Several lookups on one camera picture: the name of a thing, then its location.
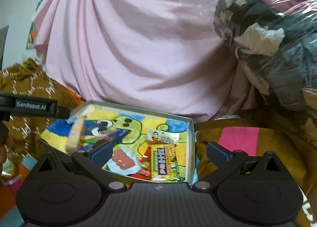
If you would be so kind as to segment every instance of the orange fabric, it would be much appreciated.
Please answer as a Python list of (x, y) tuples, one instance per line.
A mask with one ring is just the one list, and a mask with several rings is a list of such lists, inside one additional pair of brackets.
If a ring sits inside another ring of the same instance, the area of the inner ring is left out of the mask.
[(15, 195), (6, 186), (0, 186), (0, 219), (15, 206)]
[(73, 99), (75, 100), (76, 104), (78, 106), (80, 106), (82, 104), (82, 100), (79, 96), (77, 96), (75, 94), (75, 92), (73, 92), (72, 90), (70, 90), (69, 88), (66, 87), (66, 89), (68, 90), (69, 94), (73, 97)]

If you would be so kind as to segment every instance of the human hand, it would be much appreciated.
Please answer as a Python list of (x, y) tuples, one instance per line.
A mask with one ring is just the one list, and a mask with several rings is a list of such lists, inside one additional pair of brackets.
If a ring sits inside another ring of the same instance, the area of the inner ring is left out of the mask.
[(2, 146), (0, 146), (0, 175), (2, 173), (3, 169), (3, 163), (7, 160), (7, 149), (5, 148), (6, 145), (8, 148), (11, 148), (13, 146), (13, 139), (10, 135), (7, 136), (7, 138), (4, 140), (4, 143)]

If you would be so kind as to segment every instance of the metal tray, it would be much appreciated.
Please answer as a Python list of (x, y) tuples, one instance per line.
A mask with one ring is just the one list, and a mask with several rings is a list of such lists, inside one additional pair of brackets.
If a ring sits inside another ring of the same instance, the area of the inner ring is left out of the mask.
[[(98, 101), (87, 101), (80, 105), (79, 107), (75, 108), (71, 112), (71, 116), (73, 115), (82, 115), (87, 108), (93, 105), (96, 109), (104, 110), (104, 111), (110, 111), (110, 110), (117, 110), (118, 112), (124, 111), (124, 112), (131, 112), (131, 113), (137, 113), (142, 115), (148, 115), (148, 116), (154, 116), (159, 118), (167, 118), (172, 120), (179, 120), (179, 121), (185, 121), (188, 122), (188, 129), (187, 129), (187, 145), (186, 145), (186, 182), (188, 182), (190, 185), (192, 184), (193, 176), (194, 176), (194, 170), (195, 170), (195, 133), (194, 133), (194, 125), (191, 118), (178, 116), (178, 115), (170, 115), (155, 111), (150, 111), (146, 109), (141, 109), (137, 107), (130, 107), (125, 105), (119, 105), (109, 102), (98, 102)], [(52, 146), (50, 146), (46, 141), (42, 140), (44, 144), (45, 151), (55, 151)], [(65, 154), (64, 152), (58, 151), (58, 156), (63, 161), (70, 161), (70, 156)], [(118, 173), (113, 173), (111, 171), (105, 170), (109, 174), (115, 176), (120, 181), (126, 183), (126, 184), (132, 184), (134, 182), (153, 182), (148, 180), (140, 180), (137, 178), (133, 178), (126, 175), (121, 175)]]

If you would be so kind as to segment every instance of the pink patch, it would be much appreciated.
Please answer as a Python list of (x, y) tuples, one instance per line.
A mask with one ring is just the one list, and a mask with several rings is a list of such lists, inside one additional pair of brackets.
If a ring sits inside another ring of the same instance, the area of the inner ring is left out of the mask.
[(225, 127), (218, 144), (230, 151), (239, 149), (255, 156), (259, 130), (257, 127)]
[(10, 189), (10, 191), (13, 194), (16, 194), (18, 192), (18, 189), (21, 187), (22, 182), (17, 180), (15, 183), (8, 185), (7, 187)]

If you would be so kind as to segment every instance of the snack package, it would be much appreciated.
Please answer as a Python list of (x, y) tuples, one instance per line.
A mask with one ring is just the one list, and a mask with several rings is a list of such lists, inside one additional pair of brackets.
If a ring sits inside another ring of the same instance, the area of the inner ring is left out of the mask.
[(123, 175), (134, 174), (141, 170), (141, 163), (137, 156), (126, 146), (114, 150), (107, 166), (110, 171)]
[(137, 173), (131, 174), (131, 177), (142, 179), (142, 180), (151, 180), (151, 149), (148, 149), (144, 152), (143, 158), (140, 159), (141, 170)]
[(177, 145), (179, 139), (180, 139), (179, 133), (171, 133), (171, 132), (160, 131), (160, 130), (147, 131), (147, 140), (149, 140), (151, 144)]
[(175, 145), (151, 145), (152, 181), (180, 182)]

